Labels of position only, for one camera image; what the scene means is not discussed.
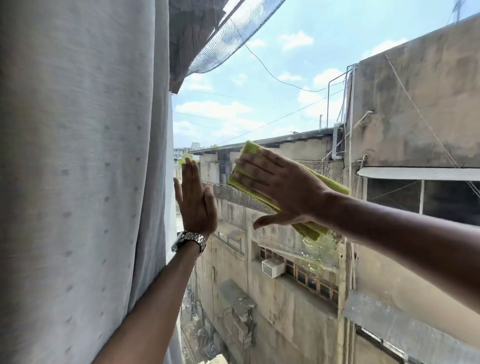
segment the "folded towel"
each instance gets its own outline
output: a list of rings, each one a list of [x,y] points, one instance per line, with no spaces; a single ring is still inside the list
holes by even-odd
[[[243,153],[257,154],[259,147],[260,146],[258,144],[255,144],[254,142],[251,142],[251,141],[247,141],[247,143],[243,147],[242,154]],[[345,186],[343,186],[343,185],[341,185],[341,184],[339,184],[339,183],[337,183],[337,182],[335,182],[335,181],[333,181],[333,180],[331,180],[331,179],[329,179],[325,176],[322,176],[321,174],[311,170],[310,168],[307,168],[307,167],[305,167],[305,168],[307,170],[309,170],[311,173],[313,173],[318,179],[320,179],[323,183],[325,183],[332,190],[343,193],[343,194],[349,194],[350,193],[350,190],[347,187],[345,187]],[[242,170],[238,166],[235,166],[235,168],[233,169],[233,172],[236,172],[236,171],[248,176],[248,173],[246,173],[244,170]],[[254,197],[257,200],[262,201],[264,204],[271,207],[274,211],[276,211],[276,212],[280,211],[280,209],[277,206],[275,206],[274,202],[272,200],[270,200],[268,197],[266,197],[265,195],[263,195],[259,192],[250,190],[249,188],[247,188],[246,186],[241,184],[238,180],[236,180],[233,177],[233,173],[228,178],[227,184],[236,188],[236,189],[238,189],[238,190],[240,190],[240,191],[245,192],[246,194],[249,194],[250,196]],[[303,237],[308,237],[308,238],[310,238],[312,240],[315,240],[315,241],[318,240],[321,235],[324,235],[329,231],[329,229],[326,228],[325,226],[319,225],[315,222],[306,222],[306,223],[303,223],[303,224],[293,224],[292,226]]]

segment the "silver watch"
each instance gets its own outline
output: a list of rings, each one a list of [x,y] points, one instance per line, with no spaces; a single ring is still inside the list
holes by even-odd
[[[202,234],[197,232],[182,231],[172,245],[172,251],[178,251],[188,240],[196,242],[200,246],[200,254],[204,252],[207,240]]]

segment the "cleaning rag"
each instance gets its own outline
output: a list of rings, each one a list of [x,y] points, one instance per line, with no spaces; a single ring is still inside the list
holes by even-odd
[[[260,146],[258,144],[254,143],[254,142],[251,142],[251,141],[247,141],[247,143],[243,147],[243,150],[242,150],[241,154],[242,155],[244,153],[257,154],[259,147]],[[340,192],[342,194],[349,194],[350,193],[350,190],[347,187],[345,187],[345,186],[343,186],[343,185],[341,185],[341,184],[339,184],[339,183],[337,183],[337,182],[335,182],[335,181],[333,181],[333,180],[331,180],[331,179],[329,179],[329,178],[311,170],[310,168],[307,168],[305,166],[304,166],[304,168],[306,168],[310,173],[313,173],[318,179],[320,179],[323,183],[325,183],[332,190]],[[280,211],[280,209],[277,206],[275,206],[274,202],[272,200],[270,200],[268,197],[266,197],[265,195],[263,195],[259,192],[256,192],[256,191],[253,191],[253,190],[249,189],[245,185],[241,184],[237,179],[235,179],[233,177],[233,174],[236,171],[241,173],[241,174],[244,174],[246,176],[249,176],[248,173],[246,173],[244,170],[242,170],[239,166],[235,166],[232,174],[230,175],[230,177],[228,178],[228,181],[227,181],[227,184],[229,186],[232,186],[232,187],[234,187],[234,188],[236,188],[240,191],[243,191],[246,194],[252,196],[253,198],[255,198],[259,201],[262,201],[264,204],[266,204],[267,206],[269,206],[270,208],[272,208],[276,212]],[[314,241],[317,241],[320,238],[320,236],[326,234],[329,231],[329,229],[326,228],[325,226],[319,225],[315,222],[293,224],[292,226],[300,235],[302,235],[303,237],[308,237],[308,238],[310,238]]]

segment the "person's left hand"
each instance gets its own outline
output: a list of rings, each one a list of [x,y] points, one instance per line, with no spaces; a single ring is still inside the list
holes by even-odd
[[[203,188],[198,164],[185,158],[185,163],[182,164],[182,184],[180,186],[176,178],[173,182],[183,228],[186,231],[200,233],[208,239],[217,226],[215,196],[209,185]]]

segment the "sky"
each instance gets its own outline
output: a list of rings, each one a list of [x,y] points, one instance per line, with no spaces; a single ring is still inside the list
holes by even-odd
[[[244,6],[260,2],[245,0]],[[247,45],[276,78],[315,91],[351,64],[453,23],[453,5],[453,0],[286,0]],[[461,19],[478,12],[480,1],[466,0]],[[342,80],[331,83],[340,82],[330,90],[329,127],[343,102]],[[320,115],[326,127],[327,90],[305,90],[273,78],[242,47],[214,70],[188,76],[172,96],[174,146],[224,146],[314,130]]]

